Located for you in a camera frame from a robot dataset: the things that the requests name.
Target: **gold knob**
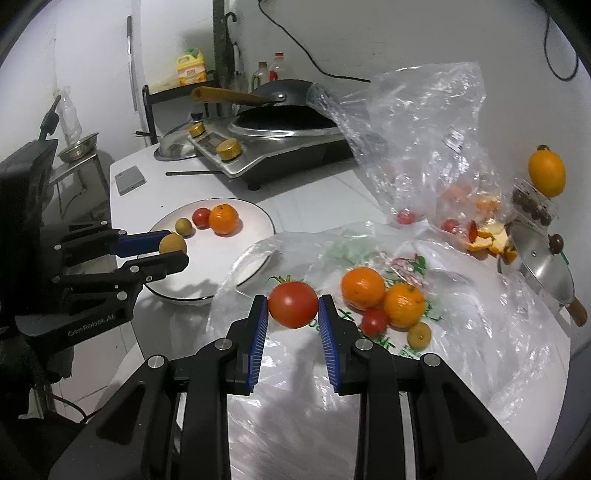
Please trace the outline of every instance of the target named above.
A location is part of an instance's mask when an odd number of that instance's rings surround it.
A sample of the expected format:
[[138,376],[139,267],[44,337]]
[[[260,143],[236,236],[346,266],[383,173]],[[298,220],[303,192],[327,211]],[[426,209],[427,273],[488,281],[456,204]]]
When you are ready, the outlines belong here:
[[227,138],[217,146],[216,151],[223,161],[230,161],[242,153],[242,147],[235,138]]
[[204,132],[205,132],[205,126],[203,125],[203,122],[197,122],[195,125],[193,125],[191,128],[189,128],[189,134],[192,137],[198,137],[199,135],[201,135]]

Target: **chopstick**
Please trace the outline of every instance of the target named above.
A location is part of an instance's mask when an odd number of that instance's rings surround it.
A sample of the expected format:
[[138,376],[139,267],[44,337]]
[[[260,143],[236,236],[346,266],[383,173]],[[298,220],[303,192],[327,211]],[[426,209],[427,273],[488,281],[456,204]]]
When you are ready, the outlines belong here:
[[220,170],[195,170],[195,171],[168,171],[165,173],[167,177],[174,177],[176,175],[220,175],[223,174]]

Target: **cherry tomato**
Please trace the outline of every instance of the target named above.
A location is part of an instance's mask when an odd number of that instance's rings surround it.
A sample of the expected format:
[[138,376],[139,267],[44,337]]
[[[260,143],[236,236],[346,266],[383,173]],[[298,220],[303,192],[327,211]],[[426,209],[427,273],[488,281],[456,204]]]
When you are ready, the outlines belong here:
[[474,220],[470,220],[468,223],[468,241],[472,244],[476,241],[476,237],[478,236],[478,227],[476,226],[476,222]]
[[273,288],[269,295],[269,313],[288,328],[308,325],[318,313],[318,295],[302,281],[289,281]]
[[446,232],[453,233],[454,235],[457,233],[457,229],[460,226],[460,222],[454,220],[453,218],[448,218],[445,222],[441,224],[439,227],[441,230],[445,230]]
[[374,337],[386,331],[388,316],[383,309],[369,309],[361,318],[361,331],[368,337]]
[[193,212],[193,223],[197,228],[208,228],[209,227],[209,214],[211,211],[209,208],[198,208]]
[[400,210],[398,212],[398,215],[396,216],[396,221],[400,225],[410,225],[411,223],[417,221],[417,215],[414,212],[405,208],[404,210]]

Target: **pan handle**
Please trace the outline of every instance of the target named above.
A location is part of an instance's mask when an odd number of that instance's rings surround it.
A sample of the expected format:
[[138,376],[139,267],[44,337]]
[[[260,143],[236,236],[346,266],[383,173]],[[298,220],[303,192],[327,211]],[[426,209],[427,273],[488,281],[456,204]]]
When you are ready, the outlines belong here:
[[566,307],[566,311],[570,313],[570,316],[577,327],[582,327],[587,323],[587,309],[577,297],[575,297],[573,302]]
[[237,105],[264,105],[265,103],[276,102],[260,95],[251,93],[236,92],[225,88],[197,87],[191,92],[191,98],[195,102],[232,102]]

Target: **clear plastic bag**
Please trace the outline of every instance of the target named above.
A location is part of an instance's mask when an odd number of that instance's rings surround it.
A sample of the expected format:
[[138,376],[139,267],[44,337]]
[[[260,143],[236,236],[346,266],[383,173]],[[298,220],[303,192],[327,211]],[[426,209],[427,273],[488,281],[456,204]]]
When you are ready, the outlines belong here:
[[[240,271],[260,258],[268,258],[263,269],[237,285]],[[407,271],[427,298],[421,321],[433,331],[431,344],[416,352],[404,332],[392,329],[374,341],[410,358],[437,353],[502,424],[520,408],[523,389],[556,359],[547,333],[554,317],[523,279],[491,271],[425,222],[280,233],[253,245],[218,289],[200,341],[225,336],[232,321],[248,314],[254,296],[276,285],[272,277],[287,275],[318,295],[331,294],[339,314],[359,324],[361,315],[340,293],[342,275],[357,265],[376,269],[387,284],[400,280],[398,266],[412,267]],[[358,405],[333,392],[315,320],[289,330],[270,319],[255,392],[228,401],[233,478],[300,479],[304,471],[314,478],[352,478]]]
[[388,223],[428,218],[439,227],[446,219],[511,215],[478,144],[485,97],[479,65],[463,62],[377,75],[366,90],[342,98],[316,84],[307,101],[345,135]]

